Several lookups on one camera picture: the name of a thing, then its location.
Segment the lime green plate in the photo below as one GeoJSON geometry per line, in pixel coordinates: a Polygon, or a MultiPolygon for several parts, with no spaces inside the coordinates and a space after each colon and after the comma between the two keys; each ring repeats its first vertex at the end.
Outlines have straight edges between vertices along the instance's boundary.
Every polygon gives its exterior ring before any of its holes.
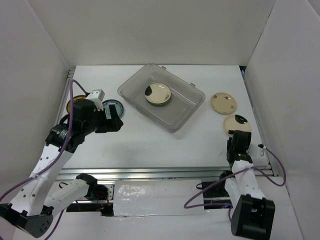
{"type": "Polygon", "coordinates": [[[148,100],[147,100],[147,103],[148,103],[149,105],[151,105],[151,106],[154,106],[154,107],[162,107],[162,106],[168,105],[170,101],[171,101],[171,100],[169,99],[169,100],[167,100],[167,101],[165,101],[165,102],[155,103],[155,102],[151,102],[151,101],[148,101],[148,100]]]}

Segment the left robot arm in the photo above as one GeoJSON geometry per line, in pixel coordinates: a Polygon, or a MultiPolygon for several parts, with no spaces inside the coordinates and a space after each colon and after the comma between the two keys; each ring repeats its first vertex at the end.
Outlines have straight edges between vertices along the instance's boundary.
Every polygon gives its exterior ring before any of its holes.
{"type": "Polygon", "coordinates": [[[11,225],[34,238],[42,237],[56,215],[80,198],[103,199],[107,187],[87,173],[81,173],[67,186],[49,193],[61,169],[71,159],[85,137],[91,133],[117,132],[123,126],[115,105],[99,110],[92,100],[81,99],[73,103],[69,113],[62,117],[45,139],[40,159],[28,181],[9,202],[0,205],[0,216],[11,225]]]}

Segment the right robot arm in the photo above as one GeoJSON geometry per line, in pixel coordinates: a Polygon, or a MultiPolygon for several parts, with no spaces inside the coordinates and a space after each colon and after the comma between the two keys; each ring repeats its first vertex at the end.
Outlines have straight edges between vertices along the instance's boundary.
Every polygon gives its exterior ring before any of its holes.
{"type": "Polygon", "coordinates": [[[269,240],[275,204],[266,198],[254,173],[248,154],[252,134],[241,130],[229,130],[228,134],[226,160],[230,173],[217,184],[217,189],[221,195],[229,196],[232,203],[231,233],[251,240],[269,240]]]}

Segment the yellow patterned plate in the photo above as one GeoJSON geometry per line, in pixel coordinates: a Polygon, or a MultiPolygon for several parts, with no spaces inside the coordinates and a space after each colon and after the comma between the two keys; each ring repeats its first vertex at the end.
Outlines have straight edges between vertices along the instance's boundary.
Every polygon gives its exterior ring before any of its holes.
{"type": "MultiPolygon", "coordinates": [[[[75,103],[75,102],[77,102],[79,100],[85,99],[86,97],[87,97],[86,95],[76,95],[76,96],[73,97],[72,100],[75,103]]],[[[69,100],[67,105],[66,105],[66,111],[67,111],[68,114],[70,113],[70,110],[71,110],[71,101],[69,100]]]]}

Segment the cream plate small flowers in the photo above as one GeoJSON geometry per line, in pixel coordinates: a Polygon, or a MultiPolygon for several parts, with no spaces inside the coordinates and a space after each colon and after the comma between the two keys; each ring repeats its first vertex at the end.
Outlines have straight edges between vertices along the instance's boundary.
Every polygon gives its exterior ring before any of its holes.
{"type": "Polygon", "coordinates": [[[211,107],[219,114],[228,115],[237,109],[235,98],[225,92],[217,92],[210,99],[211,107]]]}

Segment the blue patterned plate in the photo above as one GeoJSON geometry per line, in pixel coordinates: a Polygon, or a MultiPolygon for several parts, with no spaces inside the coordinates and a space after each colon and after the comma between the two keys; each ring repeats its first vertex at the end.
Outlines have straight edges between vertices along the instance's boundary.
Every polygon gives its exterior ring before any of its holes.
{"type": "Polygon", "coordinates": [[[110,105],[114,105],[115,106],[117,115],[118,115],[118,117],[120,119],[124,115],[124,106],[120,101],[118,101],[116,99],[105,100],[105,101],[102,102],[102,105],[104,107],[105,115],[106,115],[107,119],[111,119],[112,118],[111,117],[111,113],[110,113],[110,108],[109,108],[110,105]]]}

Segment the cream plate black brushstroke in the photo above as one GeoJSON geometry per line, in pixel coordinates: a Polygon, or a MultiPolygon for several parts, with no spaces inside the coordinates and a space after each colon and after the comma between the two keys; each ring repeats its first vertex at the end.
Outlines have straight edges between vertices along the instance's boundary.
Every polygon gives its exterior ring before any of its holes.
{"type": "Polygon", "coordinates": [[[228,136],[231,136],[229,134],[229,131],[235,131],[235,130],[239,130],[243,132],[252,131],[250,122],[245,117],[238,114],[227,116],[223,121],[223,128],[225,133],[228,136]]]}
{"type": "Polygon", "coordinates": [[[153,103],[163,103],[171,99],[170,88],[163,83],[152,83],[144,91],[146,100],[153,103]]]}

